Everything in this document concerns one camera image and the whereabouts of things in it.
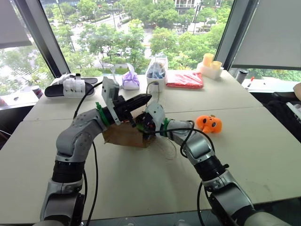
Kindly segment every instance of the red bag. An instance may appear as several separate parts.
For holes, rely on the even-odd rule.
[[[169,87],[200,89],[203,88],[203,78],[201,73],[194,71],[168,71],[166,85]]]

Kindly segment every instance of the orange toy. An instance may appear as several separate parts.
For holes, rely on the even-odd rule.
[[[216,118],[214,115],[199,116],[196,120],[196,123],[204,133],[219,133],[222,131],[222,121]]]

